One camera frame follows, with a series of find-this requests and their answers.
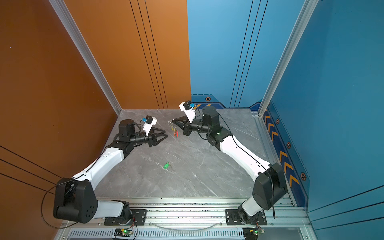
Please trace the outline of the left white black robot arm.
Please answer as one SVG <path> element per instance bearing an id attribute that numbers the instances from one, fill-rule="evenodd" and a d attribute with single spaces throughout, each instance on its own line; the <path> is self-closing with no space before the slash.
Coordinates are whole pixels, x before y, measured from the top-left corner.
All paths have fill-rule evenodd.
<path id="1" fill-rule="evenodd" d="M 56 186 L 53 216 L 76 223 L 105 219 L 113 225 L 131 224 L 133 213 L 125 201 L 101 201 L 95 189 L 101 180 L 134 148 L 147 144 L 157 146 L 167 138 L 165 130 L 155 127 L 157 119 L 146 116 L 138 124 L 132 119 L 122 120 L 119 132 L 101 155 L 84 170 L 71 178 L 62 178 Z"/>

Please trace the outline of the aluminium front rail frame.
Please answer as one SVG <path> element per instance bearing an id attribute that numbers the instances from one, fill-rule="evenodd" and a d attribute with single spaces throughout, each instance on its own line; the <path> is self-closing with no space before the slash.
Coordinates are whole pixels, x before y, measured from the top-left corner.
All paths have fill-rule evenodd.
<path id="1" fill-rule="evenodd" d="M 244 240 L 243 228 L 262 228 L 258 240 L 314 240 L 315 231 L 303 208 L 291 195 L 284 195 L 274 210 L 264 211 L 266 226 L 228 226 L 226 209 L 238 209 L 242 198 L 177 197 L 128 198 L 131 209 L 146 209 L 144 226 L 128 226 L 132 239 L 124 240 Z M 105 226 L 96 219 L 87 224 L 63 223 L 58 240 L 119 240 L 114 238 L 116 226 Z"/>

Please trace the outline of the left small circuit board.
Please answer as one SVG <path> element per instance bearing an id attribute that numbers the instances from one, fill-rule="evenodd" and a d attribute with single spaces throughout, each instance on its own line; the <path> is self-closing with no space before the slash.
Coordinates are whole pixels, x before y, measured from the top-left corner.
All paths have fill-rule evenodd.
<path id="1" fill-rule="evenodd" d="M 135 236 L 134 231 L 132 229 L 127 228 L 116 228 L 114 232 L 115 239 L 132 239 Z"/>

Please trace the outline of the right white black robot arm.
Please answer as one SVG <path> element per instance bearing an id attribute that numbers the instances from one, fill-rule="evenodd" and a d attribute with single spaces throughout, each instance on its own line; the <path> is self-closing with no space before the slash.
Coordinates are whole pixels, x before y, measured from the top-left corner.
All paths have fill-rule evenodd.
<path id="1" fill-rule="evenodd" d="M 242 224 L 251 225 L 261 211 L 273 209 L 288 193 L 282 166 L 271 164 L 246 148 L 228 125 L 221 125 L 223 118 L 215 107 L 203 107 L 199 116 L 197 106 L 190 101 L 180 103 L 179 108 L 185 116 L 173 119 L 172 123 L 183 130 L 185 136 L 192 132 L 205 134 L 205 141 L 235 160 L 254 181 L 252 195 L 238 207 Z"/>

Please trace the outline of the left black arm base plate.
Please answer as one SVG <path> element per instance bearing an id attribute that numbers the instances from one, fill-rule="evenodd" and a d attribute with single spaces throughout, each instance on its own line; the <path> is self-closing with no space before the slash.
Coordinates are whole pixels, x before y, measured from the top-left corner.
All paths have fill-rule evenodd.
<path id="1" fill-rule="evenodd" d="M 135 226 L 144 226 L 147 217 L 146 209 L 133 209 L 130 210 L 130 215 L 127 219 L 123 219 L 122 217 L 116 218 L 105 218 L 104 225 L 105 226 L 131 226 L 135 224 Z"/>

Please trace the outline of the right aluminium corner post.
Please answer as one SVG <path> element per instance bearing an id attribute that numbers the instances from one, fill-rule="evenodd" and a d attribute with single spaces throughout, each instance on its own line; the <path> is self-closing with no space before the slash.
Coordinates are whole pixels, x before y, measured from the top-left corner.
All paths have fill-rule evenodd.
<path id="1" fill-rule="evenodd" d="M 277 64 L 275 72 L 271 78 L 271 81 L 267 87 L 262 103 L 258 110 L 259 117 L 263 117 L 268 105 L 270 104 L 272 97 L 286 71 L 286 68 L 297 48 L 298 43 L 313 15 L 313 12 L 318 4 L 318 0 L 306 0 L 302 6 L 299 16 L 295 22 L 292 32 L 289 36 L 287 44 L 281 55 L 281 58 Z"/>

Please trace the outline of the right small circuit board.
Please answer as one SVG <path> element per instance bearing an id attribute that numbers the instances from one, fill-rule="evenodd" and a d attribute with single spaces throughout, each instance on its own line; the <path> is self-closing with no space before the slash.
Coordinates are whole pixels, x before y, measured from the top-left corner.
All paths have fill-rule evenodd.
<path id="1" fill-rule="evenodd" d="M 243 228 L 243 236 L 245 240 L 258 240 L 265 233 L 262 228 Z"/>

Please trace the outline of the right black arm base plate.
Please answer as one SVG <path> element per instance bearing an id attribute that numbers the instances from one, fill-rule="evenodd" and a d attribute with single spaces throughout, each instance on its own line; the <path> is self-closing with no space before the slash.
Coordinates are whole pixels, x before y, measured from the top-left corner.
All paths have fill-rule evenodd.
<path id="1" fill-rule="evenodd" d="M 235 225 L 243 225 L 243 226 L 266 226 L 267 223 L 267 218 L 265 215 L 264 210 L 258 212 L 255 214 L 253 217 L 250 219 L 241 219 L 241 216 L 239 214 L 238 209 L 226 209 L 226 224 L 228 226 L 235 226 Z"/>

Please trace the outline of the small circuit board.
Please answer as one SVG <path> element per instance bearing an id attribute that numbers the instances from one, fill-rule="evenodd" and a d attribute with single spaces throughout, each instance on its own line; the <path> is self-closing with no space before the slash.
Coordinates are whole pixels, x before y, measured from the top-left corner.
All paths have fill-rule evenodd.
<path id="1" fill-rule="evenodd" d="M 132 239 L 135 236 L 134 231 L 132 229 L 127 228 L 116 228 L 114 232 L 115 239 Z"/>
<path id="2" fill-rule="evenodd" d="M 243 236 L 245 240 L 258 240 L 265 233 L 262 228 L 243 228 Z"/>

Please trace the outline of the left aluminium corner post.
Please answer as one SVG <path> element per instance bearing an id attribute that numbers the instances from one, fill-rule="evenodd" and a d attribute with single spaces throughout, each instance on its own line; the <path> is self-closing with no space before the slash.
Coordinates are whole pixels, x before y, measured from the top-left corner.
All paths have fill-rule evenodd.
<path id="1" fill-rule="evenodd" d="M 99 84 L 101 90 L 109 101 L 111 107 L 117 115 L 122 111 L 122 107 L 117 100 L 112 88 L 110 87 L 104 73 L 102 72 L 99 64 L 97 63 L 91 49 L 89 48 L 85 38 L 83 37 L 79 27 L 77 26 L 74 18 L 72 17 L 66 3 L 60 0 L 49 0 L 55 13 L 59 17 L 61 23 L 65 27 L 71 40 L 75 44 L 83 60 L 87 64 L 89 70 L 93 74 L 95 80 Z"/>

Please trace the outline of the aluminium corner post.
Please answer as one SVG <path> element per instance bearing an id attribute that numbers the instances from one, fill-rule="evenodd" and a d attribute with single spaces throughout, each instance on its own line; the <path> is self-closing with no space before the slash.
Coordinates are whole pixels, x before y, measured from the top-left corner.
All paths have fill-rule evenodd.
<path id="1" fill-rule="evenodd" d="M 258 110 L 259 117 L 263 117 L 268 105 L 270 104 L 272 97 L 286 71 L 286 68 L 297 48 L 298 43 L 313 15 L 313 12 L 318 4 L 318 0 L 306 0 L 302 6 L 299 16 L 295 22 L 292 32 L 289 36 L 287 44 L 281 55 L 281 58 L 277 64 L 275 72 L 271 78 L 271 81 L 267 87 L 262 103 Z"/>
<path id="2" fill-rule="evenodd" d="M 111 107 L 117 115 L 122 111 L 122 107 L 117 100 L 112 88 L 110 87 L 104 73 L 102 72 L 99 64 L 97 63 L 91 49 L 89 48 L 85 38 L 83 37 L 79 27 L 77 26 L 74 18 L 72 17 L 66 3 L 60 0 L 49 0 L 55 13 L 59 17 L 61 23 L 65 27 L 71 40 L 75 44 L 83 60 L 87 64 L 89 70 L 93 74 L 95 80 L 99 84 L 101 90 L 109 101 Z"/>

